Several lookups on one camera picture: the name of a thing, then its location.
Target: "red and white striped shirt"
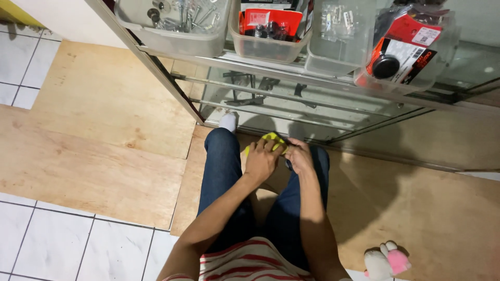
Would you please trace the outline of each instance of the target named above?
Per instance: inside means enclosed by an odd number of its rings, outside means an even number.
[[[194,280],[176,274],[163,281]],[[201,256],[198,281],[314,281],[314,278],[308,271],[288,262],[271,241],[253,237],[223,251]]]

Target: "pink stuffed bunny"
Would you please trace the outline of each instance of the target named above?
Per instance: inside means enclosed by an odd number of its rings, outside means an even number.
[[[373,281],[384,281],[412,267],[408,257],[391,241],[380,244],[380,251],[367,251],[364,264],[364,275]]]

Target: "clear plastic bin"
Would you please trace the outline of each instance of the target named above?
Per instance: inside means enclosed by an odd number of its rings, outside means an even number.
[[[436,82],[436,77],[452,62],[458,48],[460,31],[461,28],[459,26],[450,26],[442,32],[441,37],[428,47],[430,50],[437,51],[436,56],[432,58],[408,85],[377,79],[368,74],[366,67],[360,67],[354,71],[354,83],[358,87],[396,95],[406,95],[428,90]]]
[[[268,62],[289,64],[293,62],[302,48],[309,42],[312,30],[309,30],[300,42],[288,42],[267,38],[241,35],[239,24],[239,12],[241,0],[232,0],[231,14],[227,28],[234,41],[234,50],[242,58],[252,58]]]
[[[116,0],[114,14],[124,28],[131,30],[148,48],[167,55],[186,55],[213,58],[219,56],[226,42],[230,0],[223,3],[218,26],[211,34],[183,33],[156,29],[147,12],[153,8],[151,0]],[[206,13],[202,11],[199,18]]]
[[[356,11],[354,37],[351,40],[332,42],[321,38],[321,16],[323,1],[314,4],[314,20],[311,41],[307,45],[308,56],[305,70],[327,76],[344,76],[367,65],[373,49],[373,27],[377,5],[373,0],[338,0],[345,11]]]

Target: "yellow wall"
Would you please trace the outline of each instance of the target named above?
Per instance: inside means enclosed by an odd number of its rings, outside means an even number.
[[[9,0],[0,0],[0,20],[24,24],[26,26],[44,27],[40,22]]]

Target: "blue jeans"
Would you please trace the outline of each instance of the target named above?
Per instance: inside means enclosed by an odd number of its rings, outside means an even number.
[[[206,163],[198,215],[229,190],[242,176],[240,144],[236,135],[225,128],[212,130],[205,140]],[[330,159],[321,147],[310,147],[314,169],[321,188],[323,207],[327,206]],[[265,220],[257,229],[249,198],[234,211],[224,229],[206,253],[216,253],[255,236],[264,236],[293,265],[309,271],[300,233],[301,194],[299,176],[291,172],[286,188],[278,195]]]

